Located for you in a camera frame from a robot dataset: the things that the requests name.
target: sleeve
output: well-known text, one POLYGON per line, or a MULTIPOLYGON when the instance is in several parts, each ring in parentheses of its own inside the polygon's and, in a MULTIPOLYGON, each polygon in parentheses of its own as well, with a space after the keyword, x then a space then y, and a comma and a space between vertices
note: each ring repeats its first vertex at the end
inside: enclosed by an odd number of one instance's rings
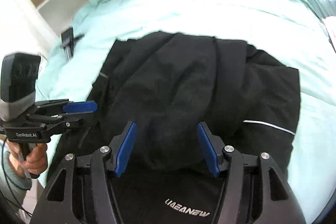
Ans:
MULTIPOLYGON (((2 152, 2 146, 4 145, 4 143, 0 140, 0 153, 2 152)), ((13 197, 11 191, 9 190, 9 187, 7 185, 6 182, 6 178, 5 178, 5 174, 7 174, 8 178, 10 180, 12 180, 17 186, 19 186, 22 189, 27 189, 30 190, 31 186, 32 186, 32 182, 30 179, 25 178, 22 179, 19 176, 16 175, 16 173, 11 169, 10 163, 9 163, 9 150, 7 148, 7 146, 5 145, 4 147, 4 154, 3 156, 0 156, 0 190, 2 191, 3 195, 8 198, 11 202, 13 202, 14 204, 17 204, 15 198, 13 197)), ((8 180, 8 183, 16 197, 16 199, 19 201, 21 205, 23 202, 24 197, 26 196, 26 190, 22 190, 20 188, 18 188, 16 185, 12 184, 12 182, 8 180)), ((16 206, 14 206, 13 204, 10 204, 10 206, 13 208, 13 210, 15 210, 16 212, 18 211, 18 208, 16 206)))

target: hand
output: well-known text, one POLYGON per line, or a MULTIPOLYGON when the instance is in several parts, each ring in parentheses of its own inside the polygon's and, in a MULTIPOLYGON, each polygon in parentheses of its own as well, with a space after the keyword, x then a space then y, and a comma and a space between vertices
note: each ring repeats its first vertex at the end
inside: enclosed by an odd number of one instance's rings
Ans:
POLYGON ((47 169, 47 145, 45 143, 36 144, 36 147, 29 153, 24 162, 20 162, 18 158, 21 153, 19 144, 10 141, 7 141, 7 143, 10 150, 9 162, 19 177, 26 177, 24 168, 35 175, 39 175, 47 169))

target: white wall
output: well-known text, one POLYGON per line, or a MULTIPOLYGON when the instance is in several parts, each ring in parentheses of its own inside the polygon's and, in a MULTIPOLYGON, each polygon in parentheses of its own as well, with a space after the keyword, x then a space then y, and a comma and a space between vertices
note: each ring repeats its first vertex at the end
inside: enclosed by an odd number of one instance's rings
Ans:
POLYGON ((0 68, 12 52, 49 54, 57 37, 30 0, 0 0, 0 11, 0 68))

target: black garment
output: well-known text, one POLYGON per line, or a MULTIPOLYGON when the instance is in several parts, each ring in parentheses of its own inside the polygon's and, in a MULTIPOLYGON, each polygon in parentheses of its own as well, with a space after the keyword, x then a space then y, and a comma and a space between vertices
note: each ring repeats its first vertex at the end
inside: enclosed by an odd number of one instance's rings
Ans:
MULTIPOLYGON (((82 132, 64 134, 48 175, 67 153, 90 154, 120 134, 127 121, 135 121, 137 141, 126 173, 115 182, 121 212, 128 210, 125 223, 188 223, 189 217, 196 216, 183 215, 165 201, 170 198, 183 206, 213 212, 220 189, 218 180, 201 175, 206 172, 196 167, 203 159, 196 135, 198 122, 205 121, 214 135, 241 153, 268 152, 286 173, 294 136, 243 121, 268 122, 295 132, 300 110, 299 75, 296 69, 285 67, 244 41, 157 32, 139 40, 116 41, 88 100, 98 103, 97 126, 84 140, 82 132), (174 191, 178 183, 169 181, 179 180, 179 176, 184 177, 180 184, 184 186, 174 191), (142 189, 138 192, 145 195, 146 202, 133 197, 130 189, 142 189), (149 189, 176 219, 162 219, 158 217, 162 210, 146 205, 149 189)), ((197 221, 191 219, 190 223, 209 221, 197 216, 197 221)))

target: blue gripper pad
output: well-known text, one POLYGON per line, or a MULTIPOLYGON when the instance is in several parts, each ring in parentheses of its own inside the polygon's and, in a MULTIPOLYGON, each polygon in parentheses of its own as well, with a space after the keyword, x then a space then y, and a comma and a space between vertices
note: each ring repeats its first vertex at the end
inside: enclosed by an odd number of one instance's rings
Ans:
POLYGON ((63 107, 65 113, 96 112, 98 105, 95 101, 68 103, 63 107))
POLYGON ((217 154, 214 147, 211 144, 211 141, 209 140, 206 131, 208 131, 208 133, 212 135, 205 122, 199 123, 197 126, 197 137, 199 145, 203 152, 204 159, 208 165, 209 171, 217 178, 219 177, 220 174, 217 154))
POLYGON ((114 174, 117 178, 119 178, 121 174, 124 173, 126 170, 126 166, 127 166, 129 157, 132 153, 135 140, 137 139, 137 124, 135 122, 132 122, 131 126, 129 127, 129 130, 127 131, 127 134, 124 131, 122 132, 121 135, 126 135, 126 136, 117 153, 116 166, 114 170, 114 174))

